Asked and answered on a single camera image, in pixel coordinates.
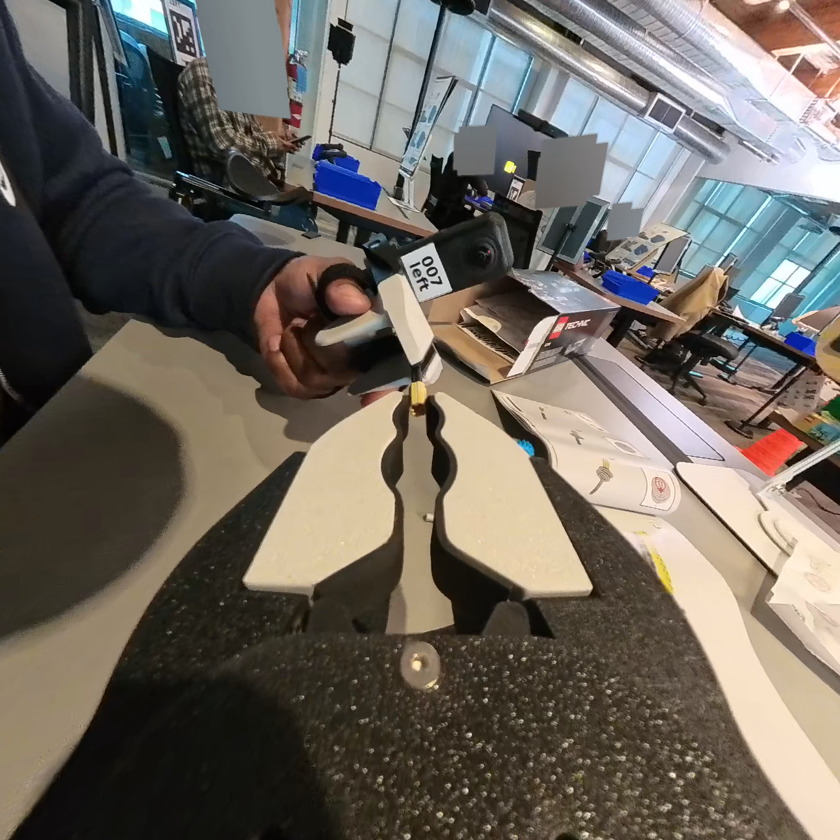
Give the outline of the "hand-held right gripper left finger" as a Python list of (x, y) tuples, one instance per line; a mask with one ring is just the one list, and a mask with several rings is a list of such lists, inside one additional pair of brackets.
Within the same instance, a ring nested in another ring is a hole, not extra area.
[(311, 444), (245, 573), (256, 592), (387, 599), (403, 570), (407, 400), (392, 392)]

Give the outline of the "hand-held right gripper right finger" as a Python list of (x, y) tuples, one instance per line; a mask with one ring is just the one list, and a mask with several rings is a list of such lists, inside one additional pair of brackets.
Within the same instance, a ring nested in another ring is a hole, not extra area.
[(444, 552), (526, 600), (588, 596), (593, 585), (537, 474), (507, 433), (454, 397), (428, 400)]

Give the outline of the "open lego box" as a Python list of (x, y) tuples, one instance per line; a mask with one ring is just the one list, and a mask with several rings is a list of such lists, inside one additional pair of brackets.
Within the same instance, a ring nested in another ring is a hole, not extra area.
[(488, 385), (587, 354), (620, 312), (561, 273), (519, 269), (423, 309), (436, 347)]

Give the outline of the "person's left hand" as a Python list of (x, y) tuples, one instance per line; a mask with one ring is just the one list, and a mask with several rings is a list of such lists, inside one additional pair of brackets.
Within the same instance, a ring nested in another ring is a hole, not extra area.
[(298, 400), (330, 396), (349, 386), (360, 373), (343, 346), (320, 347), (325, 329), (314, 291), (325, 270), (339, 266), (325, 300), (336, 318), (369, 311), (370, 299), (349, 274), (355, 269), (339, 257), (303, 255), (292, 259), (261, 293), (254, 313), (259, 353), (280, 392)]

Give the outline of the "wooden table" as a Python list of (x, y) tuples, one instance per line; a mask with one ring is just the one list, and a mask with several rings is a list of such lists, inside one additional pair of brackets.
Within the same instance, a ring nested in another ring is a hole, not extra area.
[(316, 190), (311, 190), (311, 202), (337, 221), (335, 239), (343, 245), (350, 241), (351, 228), (356, 229), (353, 240), (356, 247), (361, 247), (372, 234), (382, 233), (388, 238), (425, 238), (438, 230), (423, 213), (395, 205), (383, 191), (380, 191), (376, 208), (373, 209)]

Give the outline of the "open instruction booklet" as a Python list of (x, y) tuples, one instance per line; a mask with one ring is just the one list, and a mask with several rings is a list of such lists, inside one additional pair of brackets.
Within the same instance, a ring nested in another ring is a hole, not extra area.
[(674, 470), (655, 465), (590, 416), (499, 390), (492, 394), (556, 473), (593, 505), (659, 517), (678, 509)]

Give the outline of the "grey monitor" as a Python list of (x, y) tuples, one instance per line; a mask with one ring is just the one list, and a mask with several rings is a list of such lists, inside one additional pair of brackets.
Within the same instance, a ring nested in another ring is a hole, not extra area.
[(578, 206), (552, 210), (536, 249), (554, 261), (577, 265), (583, 260), (586, 247), (606, 223), (611, 204), (599, 197), (591, 197)]

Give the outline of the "white roll-up banner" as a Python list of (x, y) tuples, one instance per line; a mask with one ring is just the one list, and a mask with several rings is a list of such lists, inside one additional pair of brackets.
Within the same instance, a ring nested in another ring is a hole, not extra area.
[(456, 88), (457, 81), (456, 77), (440, 76), (430, 83), (402, 156), (399, 173), (404, 179), (414, 178), (424, 157), (431, 133), (437, 125), (441, 111)]

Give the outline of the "board with blue shapes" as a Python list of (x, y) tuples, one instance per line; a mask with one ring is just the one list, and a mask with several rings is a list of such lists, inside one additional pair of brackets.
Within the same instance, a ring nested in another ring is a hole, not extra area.
[(668, 224), (652, 224), (634, 237), (625, 238), (609, 251), (606, 263), (619, 270), (635, 270), (656, 257), (667, 245), (687, 235), (687, 231)]

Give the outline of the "black swivel chair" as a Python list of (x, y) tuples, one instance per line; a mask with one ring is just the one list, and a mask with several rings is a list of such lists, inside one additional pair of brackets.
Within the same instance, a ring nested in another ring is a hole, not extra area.
[(308, 235), (319, 234), (309, 190), (279, 187), (236, 150), (227, 153), (224, 171), (216, 181), (177, 171), (169, 197), (208, 223), (241, 214)]

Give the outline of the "white printed instruction sheet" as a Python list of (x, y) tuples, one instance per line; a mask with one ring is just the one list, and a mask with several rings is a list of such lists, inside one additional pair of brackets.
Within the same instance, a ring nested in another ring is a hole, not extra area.
[(839, 838), (839, 783), (773, 687), (739, 604), (712, 564), (666, 521), (603, 516), (656, 571), (700, 641), (752, 756), (810, 838)]

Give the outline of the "beige jacket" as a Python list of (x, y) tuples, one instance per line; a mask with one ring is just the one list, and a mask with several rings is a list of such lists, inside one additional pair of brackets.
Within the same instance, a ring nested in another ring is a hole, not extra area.
[(667, 322), (657, 327), (656, 340), (669, 342), (694, 329), (718, 305), (727, 288), (727, 273), (718, 266), (707, 266), (662, 304), (665, 310), (680, 317), (682, 321)]

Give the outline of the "black office chair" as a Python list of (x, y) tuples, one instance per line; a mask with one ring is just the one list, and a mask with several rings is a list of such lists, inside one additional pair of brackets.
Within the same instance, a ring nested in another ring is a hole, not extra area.
[(643, 369), (658, 370), (668, 376), (668, 393), (676, 396), (678, 386), (686, 385), (699, 394), (701, 406), (708, 405), (708, 394), (692, 374), (698, 366), (713, 360), (734, 361), (739, 349), (710, 332), (687, 331), (676, 339), (638, 356)]

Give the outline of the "red fire extinguisher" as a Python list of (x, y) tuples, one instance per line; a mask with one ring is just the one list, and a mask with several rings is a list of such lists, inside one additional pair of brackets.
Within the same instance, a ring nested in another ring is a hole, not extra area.
[(290, 52), (287, 58), (287, 86), (290, 116), (286, 119), (286, 123), (296, 132), (301, 127), (303, 98), (308, 86), (308, 58), (309, 53), (305, 49), (295, 49), (293, 52)]

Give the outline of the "black box on pole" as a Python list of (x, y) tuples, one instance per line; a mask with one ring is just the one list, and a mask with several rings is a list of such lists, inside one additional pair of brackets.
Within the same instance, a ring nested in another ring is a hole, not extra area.
[(339, 18), (337, 23), (331, 24), (329, 27), (328, 51), (337, 66), (329, 121), (329, 144), (332, 143), (333, 139), (333, 127), (338, 105), (341, 71), (342, 68), (349, 65), (354, 54), (355, 35), (353, 30), (353, 25), (343, 18)]

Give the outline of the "red orange sheet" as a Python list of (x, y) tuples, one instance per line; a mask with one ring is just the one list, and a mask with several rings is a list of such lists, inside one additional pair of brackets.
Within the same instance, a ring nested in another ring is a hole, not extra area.
[(779, 428), (740, 449), (751, 464), (767, 476), (775, 476), (805, 445), (794, 434)]

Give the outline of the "white paper parts bags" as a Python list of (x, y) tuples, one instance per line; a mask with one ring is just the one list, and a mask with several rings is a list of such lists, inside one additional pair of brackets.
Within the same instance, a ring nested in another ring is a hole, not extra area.
[(803, 647), (838, 674), (839, 553), (821, 541), (799, 541), (766, 602)]

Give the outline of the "green cardboard box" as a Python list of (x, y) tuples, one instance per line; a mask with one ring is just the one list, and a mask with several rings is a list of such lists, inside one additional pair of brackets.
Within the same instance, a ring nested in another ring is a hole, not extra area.
[(801, 421), (802, 430), (822, 445), (839, 439), (839, 395)]

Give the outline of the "black white marker sign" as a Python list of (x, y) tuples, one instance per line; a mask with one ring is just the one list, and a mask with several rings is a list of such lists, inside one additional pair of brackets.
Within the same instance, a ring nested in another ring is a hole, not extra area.
[(180, 67), (203, 57), (196, 6), (188, 1), (163, 1), (164, 18), (174, 60)]

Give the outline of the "silver ventilation duct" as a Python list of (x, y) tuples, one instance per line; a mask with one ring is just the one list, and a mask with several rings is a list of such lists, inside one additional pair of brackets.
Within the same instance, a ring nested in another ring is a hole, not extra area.
[(672, 135), (707, 162), (719, 164), (728, 157), (730, 150), (724, 139), (691, 117), (678, 103), (636, 84), (514, 3), (490, 2), (485, 17), (494, 34), (578, 78), (637, 119)]

